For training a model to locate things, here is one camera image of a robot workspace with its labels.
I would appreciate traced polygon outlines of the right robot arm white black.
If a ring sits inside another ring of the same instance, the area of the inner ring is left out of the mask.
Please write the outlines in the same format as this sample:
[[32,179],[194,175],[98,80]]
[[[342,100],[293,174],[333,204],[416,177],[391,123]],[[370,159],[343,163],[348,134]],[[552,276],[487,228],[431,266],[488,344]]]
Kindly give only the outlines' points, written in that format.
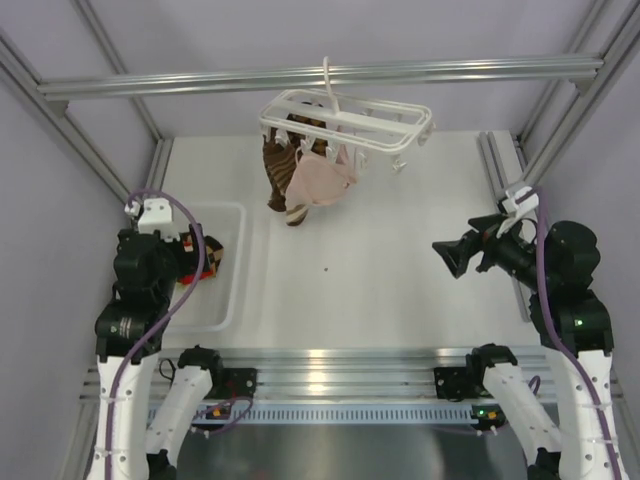
[[432,247],[456,278],[479,255],[478,272],[499,268],[530,289],[529,314],[555,384],[559,419],[547,413],[507,346],[490,343],[467,354],[467,385],[496,401],[519,441],[528,478],[625,479],[612,406],[611,318],[591,288],[601,260],[597,237],[580,223],[559,221],[526,241],[520,223],[499,231],[505,219],[473,218],[460,239]]

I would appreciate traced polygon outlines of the red beige animal sock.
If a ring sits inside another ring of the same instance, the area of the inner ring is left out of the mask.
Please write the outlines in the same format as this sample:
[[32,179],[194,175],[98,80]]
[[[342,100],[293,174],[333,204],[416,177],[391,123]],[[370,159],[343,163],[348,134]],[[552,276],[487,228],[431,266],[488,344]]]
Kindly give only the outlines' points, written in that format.
[[[199,262],[199,251],[195,240],[191,239],[190,235],[187,235],[182,240],[183,253],[179,259],[179,277],[177,282],[180,285],[187,286],[193,283],[195,279],[195,273],[197,271],[197,265]],[[205,247],[205,260],[204,268],[208,265],[208,259]]]

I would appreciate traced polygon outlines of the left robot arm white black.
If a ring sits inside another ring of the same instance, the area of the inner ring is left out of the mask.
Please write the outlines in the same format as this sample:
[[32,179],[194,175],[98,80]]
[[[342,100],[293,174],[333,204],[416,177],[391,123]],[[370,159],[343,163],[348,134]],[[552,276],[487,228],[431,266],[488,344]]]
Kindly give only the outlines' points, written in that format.
[[133,229],[118,234],[112,298],[95,324],[100,391],[91,479],[176,478],[198,405],[225,388],[219,352],[194,346],[180,355],[169,393],[154,418],[147,417],[166,329],[161,320],[174,288],[215,276],[223,258],[213,237],[206,236],[204,246],[201,262],[193,230],[169,242]]

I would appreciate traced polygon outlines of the pink beige sock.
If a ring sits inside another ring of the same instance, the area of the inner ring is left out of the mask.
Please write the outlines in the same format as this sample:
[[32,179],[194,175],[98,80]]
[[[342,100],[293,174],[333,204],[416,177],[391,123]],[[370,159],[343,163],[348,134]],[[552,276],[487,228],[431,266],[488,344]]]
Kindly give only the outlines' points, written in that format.
[[345,146],[339,148],[334,161],[300,148],[294,160],[295,169],[285,191],[285,222],[290,227],[305,220],[310,206],[325,207],[341,200],[358,181]]

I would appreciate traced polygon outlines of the white plastic clip hanger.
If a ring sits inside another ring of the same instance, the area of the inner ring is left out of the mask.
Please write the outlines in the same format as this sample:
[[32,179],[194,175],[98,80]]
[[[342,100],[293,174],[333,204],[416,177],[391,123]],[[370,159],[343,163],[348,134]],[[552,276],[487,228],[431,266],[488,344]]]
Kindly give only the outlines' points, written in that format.
[[301,137],[300,148],[306,153],[323,140],[331,161],[337,159],[342,147],[351,148],[361,169],[371,156],[385,156],[393,171],[400,173],[407,165],[402,159],[404,152],[413,145],[424,145],[435,129],[431,110],[422,105],[337,93],[331,80],[330,60],[325,57],[323,87],[289,89],[276,96],[259,114],[262,135],[274,136],[279,145],[286,146],[290,143],[288,135],[297,134]]

